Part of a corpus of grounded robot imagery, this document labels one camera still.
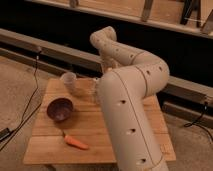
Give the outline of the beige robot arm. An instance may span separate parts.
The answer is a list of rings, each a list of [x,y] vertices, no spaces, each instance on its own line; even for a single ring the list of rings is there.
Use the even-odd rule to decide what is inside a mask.
[[[105,73],[98,96],[120,171],[169,171],[142,100],[161,91],[169,67],[160,57],[119,43],[112,27],[90,36]]]

